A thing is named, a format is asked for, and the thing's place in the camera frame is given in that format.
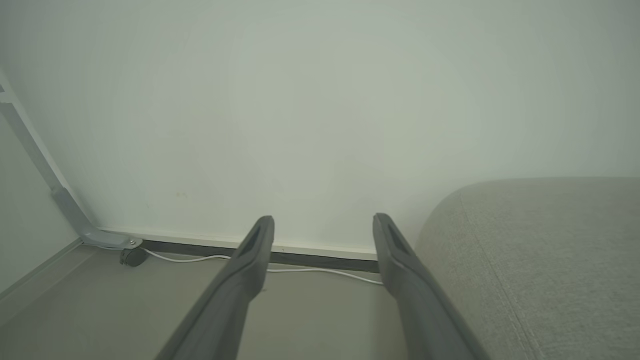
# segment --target gray upholstered cushion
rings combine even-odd
[[[492,359],[640,359],[640,179],[494,181],[416,253]]]

